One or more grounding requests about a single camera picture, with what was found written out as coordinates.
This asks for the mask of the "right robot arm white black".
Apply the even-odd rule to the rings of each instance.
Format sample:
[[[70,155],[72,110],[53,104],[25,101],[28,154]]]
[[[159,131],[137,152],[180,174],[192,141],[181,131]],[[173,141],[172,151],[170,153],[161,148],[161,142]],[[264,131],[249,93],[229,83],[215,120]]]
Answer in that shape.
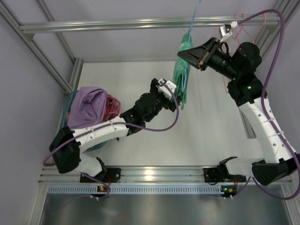
[[[269,185],[297,170],[294,158],[299,158],[295,150],[282,140],[283,131],[274,117],[263,84],[255,76],[256,68],[261,64],[259,48],[250,42],[239,45],[233,55],[223,52],[224,45],[212,37],[204,44],[177,55],[189,65],[204,71],[211,68],[230,79],[227,85],[231,98],[241,114],[247,118],[261,146],[263,157],[244,159],[229,157],[219,162],[220,173],[230,179],[235,175],[253,177],[261,185]]]

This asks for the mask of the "blue wire hanger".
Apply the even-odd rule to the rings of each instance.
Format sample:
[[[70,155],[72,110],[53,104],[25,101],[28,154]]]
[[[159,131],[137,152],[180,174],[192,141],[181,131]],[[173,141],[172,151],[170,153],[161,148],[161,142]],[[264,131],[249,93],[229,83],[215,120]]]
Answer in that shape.
[[[190,27],[188,30],[188,34],[189,34],[188,42],[190,44],[192,43],[192,30],[193,30],[193,26],[194,26],[194,22],[195,22],[195,16],[196,16],[196,13],[197,13],[197,10],[198,10],[200,4],[201,4],[201,0],[198,1],[197,5],[194,9],[192,21],[191,21],[191,24],[190,24]],[[188,63],[186,62],[185,70],[184,70],[183,77],[182,77],[182,87],[181,87],[182,91],[185,91],[185,89],[186,89],[187,78],[188,78]]]

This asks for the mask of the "green white patterned trousers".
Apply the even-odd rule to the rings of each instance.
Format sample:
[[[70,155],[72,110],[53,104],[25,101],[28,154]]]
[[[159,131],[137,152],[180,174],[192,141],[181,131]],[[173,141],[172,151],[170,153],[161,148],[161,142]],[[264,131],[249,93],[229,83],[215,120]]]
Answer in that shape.
[[[179,51],[191,49],[193,47],[192,35],[188,31],[181,40]],[[174,92],[177,98],[181,99],[181,110],[184,109],[187,103],[188,79],[189,79],[190,65],[182,58],[178,57],[175,62],[173,71],[173,82],[177,88]]]

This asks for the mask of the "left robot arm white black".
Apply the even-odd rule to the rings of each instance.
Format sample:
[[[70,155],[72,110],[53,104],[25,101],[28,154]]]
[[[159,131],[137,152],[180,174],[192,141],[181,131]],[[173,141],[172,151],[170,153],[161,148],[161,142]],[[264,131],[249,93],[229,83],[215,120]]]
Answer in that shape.
[[[121,115],[91,127],[61,128],[52,141],[49,150],[60,174],[78,172],[93,178],[107,173],[103,161],[86,155],[86,150],[111,139],[127,137],[147,128],[146,123],[156,117],[162,109],[179,112],[180,99],[176,98],[174,82],[154,78],[150,91],[144,93],[134,106]]]

